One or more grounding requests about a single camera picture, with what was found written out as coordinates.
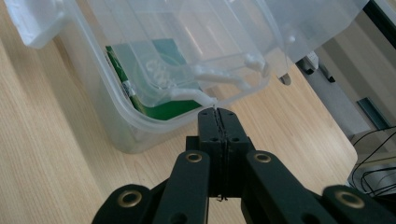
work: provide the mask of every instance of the clear plastic box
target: clear plastic box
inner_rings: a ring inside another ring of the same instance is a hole
[[[346,28],[367,2],[5,1],[26,45],[41,48],[60,32],[110,138],[133,153],[193,121],[203,107],[225,106],[262,89],[272,72],[284,75],[289,61]],[[106,59],[108,46],[128,90]],[[200,107],[153,119],[135,109],[130,92],[149,108],[180,101]]]

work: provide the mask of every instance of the wooden table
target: wooden table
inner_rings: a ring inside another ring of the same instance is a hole
[[[114,189],[170,175],[192,128],[144,153],[117,151],[59,39],[26,48],[0,1],[0,223],[89,223]],[[257,149],[308,188],[344,184],[357,156],[303,76],[271,79],[233,110]],[[209,223],[243,223],[239,201],[211,200]]]

